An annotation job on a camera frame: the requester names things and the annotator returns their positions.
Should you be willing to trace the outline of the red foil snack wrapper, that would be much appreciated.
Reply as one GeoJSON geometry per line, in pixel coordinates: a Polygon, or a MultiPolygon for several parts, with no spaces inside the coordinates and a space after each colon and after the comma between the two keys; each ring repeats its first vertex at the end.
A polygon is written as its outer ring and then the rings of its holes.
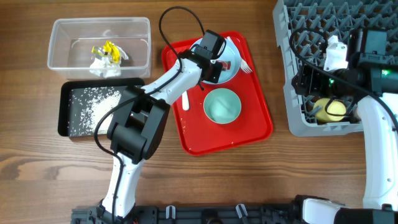
{"type": "Polygon", "coordinates": [[[222,70],[229,70],[231,68],[231,62],[230,61],[221,61],[221,64],[223,65],[222,70]]]}

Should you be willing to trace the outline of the yellow snack wrapper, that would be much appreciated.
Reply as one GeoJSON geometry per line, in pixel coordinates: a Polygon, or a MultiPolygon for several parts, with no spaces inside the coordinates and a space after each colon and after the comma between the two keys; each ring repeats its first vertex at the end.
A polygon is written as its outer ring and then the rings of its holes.
{"type": "Polygon", "coordinates": [[[111,63],[119,63],[121,59],[120,50],[117,45],[107,40],[102,47],[93,46],[91,53],[95,58],[102,60],[107,58],[111,63]]]}

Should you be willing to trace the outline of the white napkin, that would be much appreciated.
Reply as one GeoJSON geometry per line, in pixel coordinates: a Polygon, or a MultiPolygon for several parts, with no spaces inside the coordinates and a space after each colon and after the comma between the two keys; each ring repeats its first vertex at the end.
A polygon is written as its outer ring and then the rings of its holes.
{"type": "Polygon", "coordinates": [[[125,51],[118,47],[121,54],[119,63],[111,63],[107,58],[99,60],[94,56],[94,62],[90,65],[90,73],[101,78],[116,78],[121,76],[121,62],[127,60],[129,56],[125,51]]]}

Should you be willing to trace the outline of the mint green bowl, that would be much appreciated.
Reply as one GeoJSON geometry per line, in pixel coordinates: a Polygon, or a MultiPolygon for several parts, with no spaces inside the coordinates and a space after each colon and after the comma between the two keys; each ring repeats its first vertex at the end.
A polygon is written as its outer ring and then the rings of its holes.
{"type": "Polygon", "coordinates": [[[208,119],[216,124],[229,124],[241,114],[239,96],[227,88],[217,88],[209,92],[203,101],[203,110],[208,119]]]}

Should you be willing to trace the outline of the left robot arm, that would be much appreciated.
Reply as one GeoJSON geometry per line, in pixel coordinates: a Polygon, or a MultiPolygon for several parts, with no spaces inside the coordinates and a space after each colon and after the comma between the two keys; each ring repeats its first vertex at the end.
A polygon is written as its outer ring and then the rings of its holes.
{"type": "Polygon", "coordinates": [[[223,65],[197,51],[185,50],[175,64],[156,81],[141,87],[129,85],[108,117],[105,152],[113,157],[108,192],[97,207],[98,217],[106,223],[126,223],[136,204],[136,187],[145,161],[157,150],[164,133],[170,107],[183,92],[202,81],[216,83],[223,65]]]}

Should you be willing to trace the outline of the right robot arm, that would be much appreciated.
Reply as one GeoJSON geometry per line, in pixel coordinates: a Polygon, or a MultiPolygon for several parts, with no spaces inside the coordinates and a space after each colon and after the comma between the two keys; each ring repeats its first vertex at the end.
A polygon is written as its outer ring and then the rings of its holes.
{"type": "Polygon", "coordinates": [[[397,223],[397,66],[364,63],[328,73],[304,65],[292,86],[301,95],[355,97],[355,113],[363,124],[365,140],[363,207],[306,198],[301,206],[303,222],[397,223]]]}

